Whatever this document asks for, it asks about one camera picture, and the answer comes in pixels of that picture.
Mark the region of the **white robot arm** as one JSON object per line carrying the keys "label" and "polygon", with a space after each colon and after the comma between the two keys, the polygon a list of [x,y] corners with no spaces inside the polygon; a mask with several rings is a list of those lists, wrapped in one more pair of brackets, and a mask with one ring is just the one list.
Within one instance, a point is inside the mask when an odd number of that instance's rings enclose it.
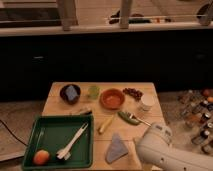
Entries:
{"label": "white robot arm", "polygon": [[154,122],[135,142],[136,154],[164,171],[213,171],[213,157],[171,146],[172,131],[163,123]]}

